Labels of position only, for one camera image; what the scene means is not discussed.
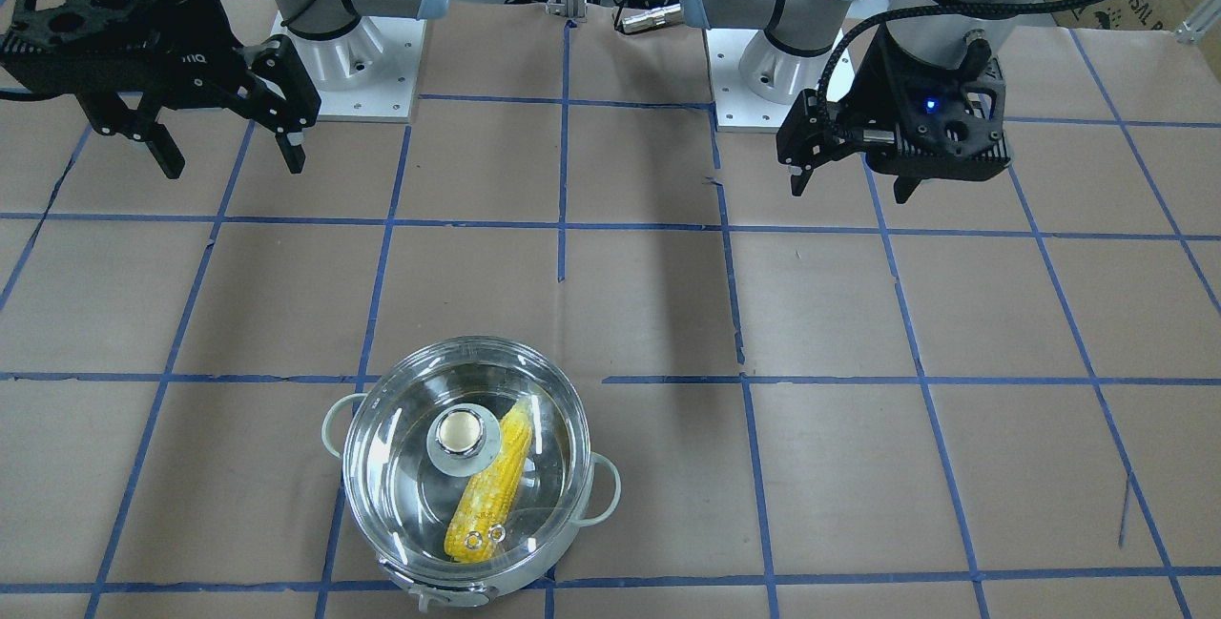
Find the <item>metal base plate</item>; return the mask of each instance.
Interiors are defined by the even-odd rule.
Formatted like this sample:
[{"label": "metal base plate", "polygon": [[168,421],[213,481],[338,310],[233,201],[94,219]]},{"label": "metal base plate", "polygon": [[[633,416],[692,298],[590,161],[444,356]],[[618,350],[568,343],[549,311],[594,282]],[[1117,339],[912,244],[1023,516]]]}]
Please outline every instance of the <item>metal base plate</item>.
[{"label": "metal base plate", "polygon": [[[774,132],[789,115],[789,106],[764,100],[751,92],[737,72],[746,45],[758,29],[712,28],[708,38],[708,74],[717,101],[717,128],[729,133]],[[836,40],[841,40],[839,33]],[[842,57],[832,73],[829,100],[839,101],[852,85],[852,63]]]},{"label": "metal base plate", "polygon": [[[280,28],[280,15],[272,28]],[[426,20],[382,18],[371,21],[386,38],[386,57],[369,84],[354,89],[319,89],[319,120],[353,120],[364,123],[410,123],[424,55]]]}]

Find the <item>pot handle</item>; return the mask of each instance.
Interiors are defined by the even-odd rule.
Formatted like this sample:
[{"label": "pot handle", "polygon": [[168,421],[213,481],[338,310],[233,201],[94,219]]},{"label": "pot handle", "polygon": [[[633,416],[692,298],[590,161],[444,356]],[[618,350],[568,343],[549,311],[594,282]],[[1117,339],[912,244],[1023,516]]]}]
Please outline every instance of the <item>pot handle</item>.
[{"label": "pot handle", "polygon": [[322,447],[325,447],[326,451],[336,459],[343,459],[343,453],[339,449],[336,449],[335,444],[331,443],[331,424],[335,422],[335,418],[339,414],[341,409],[363,399],[365,399],[365,393],[353,393],[343,397],[332,404],[331,409],[326,411],[326,416],[322,418]]},{"label": "pot handle", "polygon": [[590,463],[593,466],[601,464],[606,466],[607,471],[614,476],[614,497],[610,498],[610,504],[607,505],[606,512],[598,514],[597,516],[590,519],[573,519],[573,525],[579,527],[592,526],[593,524],[601,524],[606,521],[612,514],[614,514],[615,508],[619,507],[619,496],[623,494],[623,480],[619,477],[619,469],[615,468],[610,459],[602,457],[596,452],[590,453]]}]

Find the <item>pot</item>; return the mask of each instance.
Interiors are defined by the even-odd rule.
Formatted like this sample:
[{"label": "pot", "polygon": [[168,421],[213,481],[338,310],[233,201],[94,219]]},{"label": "pot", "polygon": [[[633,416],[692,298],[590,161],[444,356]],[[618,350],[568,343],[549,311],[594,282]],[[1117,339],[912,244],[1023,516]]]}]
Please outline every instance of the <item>pot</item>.
[{"label": "pot", "polygon": [[[341,453],[330,427],[357,402]],[[619,504],[619,471],[590,451],[571,381],[503,338],[416,350],[369,393],[335,403],[322,443],[343,462],[348,505],[379,563],[421,612],[531,584]],[[614,479],[614,497],[589,516],[595,466]]]}]

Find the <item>table surface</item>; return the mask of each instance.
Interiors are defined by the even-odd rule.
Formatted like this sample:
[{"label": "table surface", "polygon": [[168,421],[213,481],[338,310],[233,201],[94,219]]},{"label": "table surface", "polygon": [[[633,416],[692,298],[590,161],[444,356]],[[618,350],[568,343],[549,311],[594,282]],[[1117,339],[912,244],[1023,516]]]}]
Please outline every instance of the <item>table surface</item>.
[{"label": "table surface", "polygon": [[166,181],[71,100],[0,105],[0,615],[410,615],[317,426],[497,333],[624,492],[481,615],[1221,617],[1194,49],[1017,29],[1011,172],[899,206],[856,157],[790,198],[714,131],[701,33],[609,24],[454,5],[414,123],[317,125],[300,176],[227,111],[162,116]]}]

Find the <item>yellow corn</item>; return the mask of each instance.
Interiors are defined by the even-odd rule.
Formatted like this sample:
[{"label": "yellow corn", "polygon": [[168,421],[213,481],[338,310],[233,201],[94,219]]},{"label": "yellow corn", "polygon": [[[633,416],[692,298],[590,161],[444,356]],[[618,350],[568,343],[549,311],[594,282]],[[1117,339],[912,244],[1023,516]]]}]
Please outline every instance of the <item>yellow corn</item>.
[{"label": "yellow corn", "polygon": [[518,494],[526,453],[534,440],[530,400],[524,398],[501,419],[501,452],[466,482],[446,531],[446,554],[471,564],[491,559],[504,540],[505,519]]}]

